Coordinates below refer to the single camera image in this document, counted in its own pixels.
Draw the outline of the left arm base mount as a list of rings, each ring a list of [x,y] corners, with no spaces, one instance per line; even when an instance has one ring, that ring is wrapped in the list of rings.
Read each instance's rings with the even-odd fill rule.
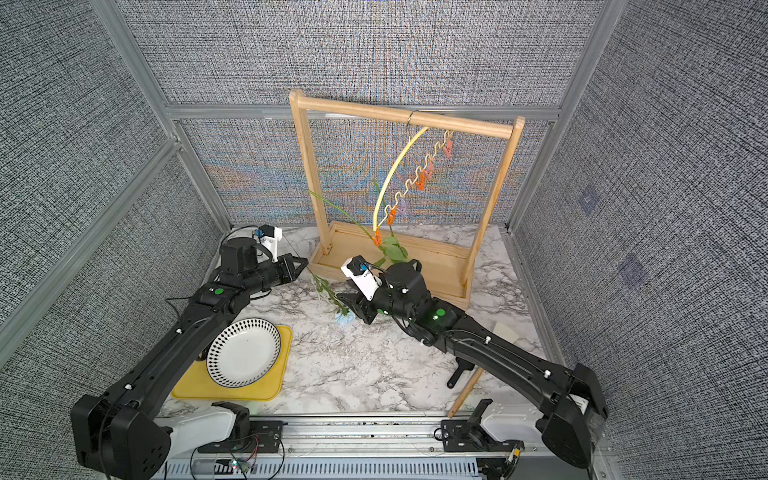
[[[217,401],[213,408],[234,414],[233,426],[226,437],[201,446],[200,453],[278,453],[281,449],[283,423],[275,420],[251,419],[250,410],[229,401]]]

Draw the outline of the yellow wavy clothes hanger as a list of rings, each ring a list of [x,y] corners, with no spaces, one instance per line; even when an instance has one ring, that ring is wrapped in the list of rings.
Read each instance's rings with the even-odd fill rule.
[[[382,226],[388,226],[386,221],[387,214],[393,206],[397,207],[398,215],[402,201],[412,190],[419,191],[416,188],[417,178],[419,173],[426,168],[427,162],[432,160],[435,164],[437,158],[443,156],[445,141],[448,138],[453,140],[454,131],[444,130],[441,137],[433,138],[432,145],[428,150],[424,151],[418,162],[415,162],[412,159],[411,152],[427,136],[429,130],[429,127],[421,127],[416,133],[409,136],[386,172],[383,181],[379,185],[373,207],[371,217],[371,227],[373,230],[381,229]]]

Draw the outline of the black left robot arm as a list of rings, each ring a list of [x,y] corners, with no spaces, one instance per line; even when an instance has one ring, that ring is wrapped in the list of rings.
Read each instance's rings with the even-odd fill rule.
[[[173,387],[252,295],[296,281],[309,264],[290,253],[274,256],[248,237],[225,241],[219,255],[219,267],[189,297],[176,326],[118,382],[72,407],[81,466],[119,479],[151,478],[171,454],[172,430],[155,419]]]

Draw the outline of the peach artificial rose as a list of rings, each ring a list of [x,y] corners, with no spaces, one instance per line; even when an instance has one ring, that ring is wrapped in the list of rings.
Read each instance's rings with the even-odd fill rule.
[[[390,263],[405,263],[408,261],[407,250],[399,243],[394,234],[391,234],[389,238],[385,239],[380,230],[370,230],[369,228],[364,227],[350,213],[330,200],[327,200],[321,194],[315,193],[312,190],[310,190],[309,193],[314,199],[320,200],[324,205],[330,206],[339,212],[347,220],[351,220],[352,223],[374,243],[383,256],[383,260],[375,262],[375,265],[381,266],[385,261],[389,261]]]

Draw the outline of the blue artificial carnation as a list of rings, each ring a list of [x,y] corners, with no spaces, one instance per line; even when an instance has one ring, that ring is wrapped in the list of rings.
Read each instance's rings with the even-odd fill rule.
[[[310,275],[312,277],[312,283],[318,296],[333,307],[335,312],[335,321],[339,325],[351,324],[356,319],[356,317],[352,311],[338,298],[336,292],[331,287],[330,282],[315,274],[312,270],[310,270]]]

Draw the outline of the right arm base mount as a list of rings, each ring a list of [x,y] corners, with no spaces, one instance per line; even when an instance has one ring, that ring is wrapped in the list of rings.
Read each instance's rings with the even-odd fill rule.
[[[467,419],[442,420],[433,431],[433,438],[441,442],[448,453],[505,452],[511,458],[518,458],[525,450],[523,441],[495,440],[481,426],[482,415],[491,404],[491,399],[483,399]]]

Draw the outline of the orange clip lowest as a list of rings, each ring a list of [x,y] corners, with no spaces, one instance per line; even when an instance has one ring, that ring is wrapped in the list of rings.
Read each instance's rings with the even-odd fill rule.
[[[383,236],[380,229],[374,231],[373,239],[377,248],[381,248],[383,246]]]

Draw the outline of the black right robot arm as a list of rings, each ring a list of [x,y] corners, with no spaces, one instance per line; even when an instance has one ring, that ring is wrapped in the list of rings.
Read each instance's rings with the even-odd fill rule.
[[[348,259],[342,273],[353,293],[339,300],[370,324],[391,316],[408,336],[468,362],[523,395],[542,416],[536,423],[546,447],[558,458],[588,470],[608,418],[596,373],[535,356],[483,327],[461,308],[428,290],[417,260],[383,270],[361,256]]]

